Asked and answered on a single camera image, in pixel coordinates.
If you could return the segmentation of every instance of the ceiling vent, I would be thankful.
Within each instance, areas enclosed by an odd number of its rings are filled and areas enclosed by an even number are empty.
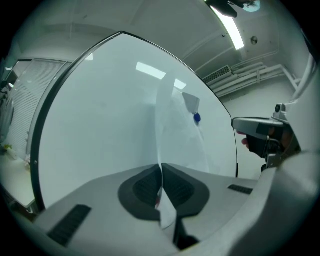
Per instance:
[[[203,81],[208,85],[211,86],[214,83],[217,83],[223,79],[226,79],[227,77],[230,77],[232,75],[230,67],[224,66],[217,71],[211,73],[210,75],[206,76]]]

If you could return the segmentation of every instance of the desk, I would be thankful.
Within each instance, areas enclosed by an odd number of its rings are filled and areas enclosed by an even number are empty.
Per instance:
[[[30,208],[35,202],[31,175],[21,158],[13,160],[8,155],[0,156],[0,182],[6,192],[24,208]]]

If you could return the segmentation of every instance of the black slot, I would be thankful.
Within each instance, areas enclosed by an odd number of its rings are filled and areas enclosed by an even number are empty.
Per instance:
[[[228,189],[233,190],[233,191],[237,191],[243,194],[247,194],[250,195],[251,192],[254,190],[253,188],[249,188],[249,187],[245,187],[245,186],[239,186],[239,185],[230,185],[228,187]]]
[[[76,205],[47,235],[62,246],[66,246],[88,216],[91,208]]]

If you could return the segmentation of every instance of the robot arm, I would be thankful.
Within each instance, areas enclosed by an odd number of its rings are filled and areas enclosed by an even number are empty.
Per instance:
[[[287,111],[297,101],[277,104],[271,118],[237,117],[232,127],[246,134],[250,152],[265,159],[266,168],[278,167],[300,152],[298,140],[287,120]]]

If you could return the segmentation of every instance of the blue object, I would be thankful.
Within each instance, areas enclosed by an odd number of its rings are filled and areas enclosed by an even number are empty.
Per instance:
[[[196,121],[197,123],[199,123],[201,121],[201,116],[198,112],[194,113],[194,121]]]

